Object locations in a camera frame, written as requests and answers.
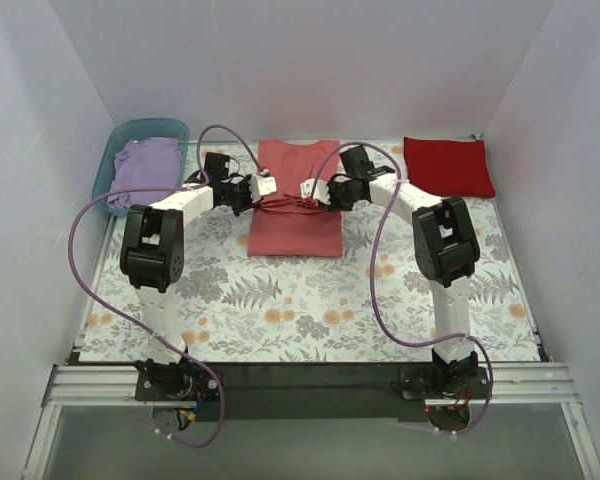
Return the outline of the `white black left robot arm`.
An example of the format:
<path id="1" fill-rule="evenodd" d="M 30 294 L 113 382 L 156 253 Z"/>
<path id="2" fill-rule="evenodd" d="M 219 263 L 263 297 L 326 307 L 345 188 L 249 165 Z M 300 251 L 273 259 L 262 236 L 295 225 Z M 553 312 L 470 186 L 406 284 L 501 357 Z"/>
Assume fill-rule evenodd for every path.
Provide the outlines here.
<path id="1" fill-rule="evenodd" d="M 190 398 L 206 382 L 177 352 L 186 349 L 178 333 L 176 283 L 185 266 L 185 227 L 218 206 L 238 216 L 276 192 L 269 174 L 229 171 L 231 158 L 205 156 L 205 170 L 191 175 L 182 188 L 150 205 L 129 208 L 120 253 L 120 268 L 142 307 L 142 325 L 150 330 L 150 353 L 137 361 L 145 385 L 173 399 Z"/>

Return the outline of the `salmon pink t shirt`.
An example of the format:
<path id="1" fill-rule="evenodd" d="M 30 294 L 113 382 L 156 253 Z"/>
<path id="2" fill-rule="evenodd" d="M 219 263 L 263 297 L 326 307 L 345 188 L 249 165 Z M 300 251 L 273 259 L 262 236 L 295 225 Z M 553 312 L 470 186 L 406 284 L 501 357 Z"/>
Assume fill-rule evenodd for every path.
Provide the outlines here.
<path id="1" fill-rule="evenodd" d="M 337 140 L 296 145 L 262 140 L 258 160 L 276 180 L 277 192 L 254 212 L 247 253 L 256 256 L 343 256 L 341 214 L 311 206 L 301 198 L 300 186 L 316 176 L 328 180 L 337 171 Z"/>

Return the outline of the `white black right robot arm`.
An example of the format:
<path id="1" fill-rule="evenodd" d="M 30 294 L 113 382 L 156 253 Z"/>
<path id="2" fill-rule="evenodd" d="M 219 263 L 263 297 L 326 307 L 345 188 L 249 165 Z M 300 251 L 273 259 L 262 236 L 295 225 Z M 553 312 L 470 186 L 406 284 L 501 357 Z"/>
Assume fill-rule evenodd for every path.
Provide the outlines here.
<path id="1" fill-rule="evenodd" d="M 431 361 L 392 386 L 400 394 L 455 397 L 468 392 L 488 356 L 469 320 L 470 280 L 480 259 L 471 216 L 462 198 L 436 197 L 409 183 L 395 160 L 375 166 L 367 154 L 372 147 L 353 141 L 336 147 L 343 173 L 327 182 L 314 179 L 311 193 L 328 211 L 367 201 L 383 207 L 383 220 L 396 214 L 411 226 L 416 264 L 432 293 L 436 336 L 421 344 L 431 350 Z"/>

